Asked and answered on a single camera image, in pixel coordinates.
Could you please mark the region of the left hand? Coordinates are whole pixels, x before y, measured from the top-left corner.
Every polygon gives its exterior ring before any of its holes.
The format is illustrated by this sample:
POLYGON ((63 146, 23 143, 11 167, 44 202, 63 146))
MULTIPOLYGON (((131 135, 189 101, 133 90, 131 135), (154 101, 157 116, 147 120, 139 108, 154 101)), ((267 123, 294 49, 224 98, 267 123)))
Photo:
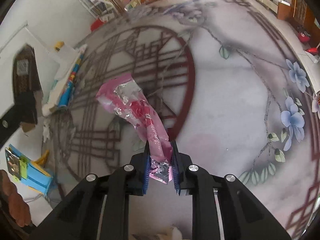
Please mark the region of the left hand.
POLYGON ((29 205, 17 192, 16 185, 12 183, 7 172, 1 170, 1 195, 8 203, 9 213, 18 226, 24 227, 31 223, 29 205))

